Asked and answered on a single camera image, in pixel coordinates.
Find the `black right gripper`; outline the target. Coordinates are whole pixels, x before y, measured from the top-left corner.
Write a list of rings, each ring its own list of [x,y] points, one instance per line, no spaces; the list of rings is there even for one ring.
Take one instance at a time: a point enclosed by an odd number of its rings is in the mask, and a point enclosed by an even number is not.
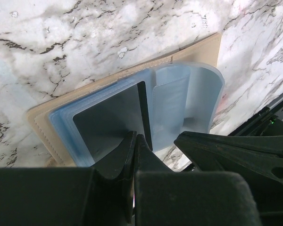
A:
[[[201,171],[230,171],[249,183],[283,186],[283,93],[228,136],[183,132],[174,144]]]

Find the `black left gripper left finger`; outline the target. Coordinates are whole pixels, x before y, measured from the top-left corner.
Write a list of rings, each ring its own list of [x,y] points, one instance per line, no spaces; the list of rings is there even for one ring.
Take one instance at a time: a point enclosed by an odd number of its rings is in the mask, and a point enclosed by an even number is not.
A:
[[[0,168],[0,226],[126,226],[137,135],[91,167]]]

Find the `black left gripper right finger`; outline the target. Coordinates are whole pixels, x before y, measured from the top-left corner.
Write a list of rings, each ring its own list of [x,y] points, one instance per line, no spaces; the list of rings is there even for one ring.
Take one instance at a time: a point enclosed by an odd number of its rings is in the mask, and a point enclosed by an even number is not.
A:
[[[174,172],[138,135],[134,149],[137,226],[259,226],[250,188],[237,173]]]

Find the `dark grey credit card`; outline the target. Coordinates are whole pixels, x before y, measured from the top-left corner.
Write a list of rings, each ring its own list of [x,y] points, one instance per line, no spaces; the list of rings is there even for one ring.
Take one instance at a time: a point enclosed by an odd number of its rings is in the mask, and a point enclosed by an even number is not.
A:
[[[145,82],[139,82],[76,114],[73,121],[91,157],[98,162],[130,131],[152,144]]]

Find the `beige card holder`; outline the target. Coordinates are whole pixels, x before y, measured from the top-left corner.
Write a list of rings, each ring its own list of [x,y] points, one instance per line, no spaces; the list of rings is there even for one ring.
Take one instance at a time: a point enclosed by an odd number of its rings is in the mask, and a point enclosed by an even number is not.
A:
[[[89,167],[130,131],[154,152],[183,131],[209,133],[225,85],[220,44],[215,33],[31,108],[27,119],[51,154],[48,166]]]

